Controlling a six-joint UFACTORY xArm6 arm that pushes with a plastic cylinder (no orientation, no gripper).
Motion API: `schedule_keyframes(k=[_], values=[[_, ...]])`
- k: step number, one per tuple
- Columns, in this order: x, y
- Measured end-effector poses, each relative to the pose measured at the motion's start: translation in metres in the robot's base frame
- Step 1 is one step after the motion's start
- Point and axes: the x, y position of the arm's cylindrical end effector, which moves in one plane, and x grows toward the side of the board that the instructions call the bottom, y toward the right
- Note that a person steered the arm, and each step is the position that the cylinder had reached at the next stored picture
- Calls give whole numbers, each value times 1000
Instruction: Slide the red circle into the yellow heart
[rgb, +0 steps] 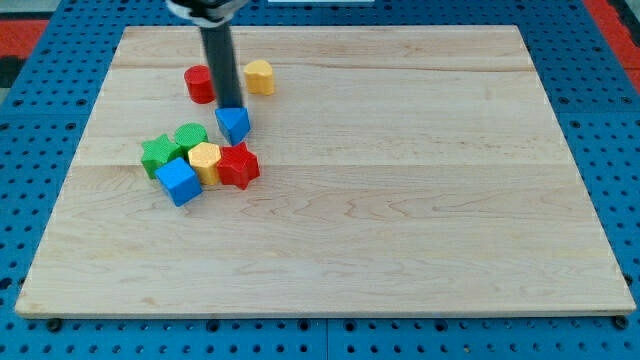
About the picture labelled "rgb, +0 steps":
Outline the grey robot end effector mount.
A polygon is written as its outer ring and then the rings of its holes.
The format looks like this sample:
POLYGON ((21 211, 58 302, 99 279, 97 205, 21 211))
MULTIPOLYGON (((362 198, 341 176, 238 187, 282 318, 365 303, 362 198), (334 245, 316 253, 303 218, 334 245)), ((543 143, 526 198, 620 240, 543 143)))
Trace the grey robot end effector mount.
POLYGON ((230 21, 248 0, 166 0, 170 12, 196 25, 221 25, 230 21))

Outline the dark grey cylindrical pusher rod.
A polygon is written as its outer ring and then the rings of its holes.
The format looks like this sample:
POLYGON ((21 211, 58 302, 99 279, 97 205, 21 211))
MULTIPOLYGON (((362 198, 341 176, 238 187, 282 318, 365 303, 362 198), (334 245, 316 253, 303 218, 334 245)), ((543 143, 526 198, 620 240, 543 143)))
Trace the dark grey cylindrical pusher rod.
POLYGON ((199 29, 219 108, 244 106, 228 22, 199 29))

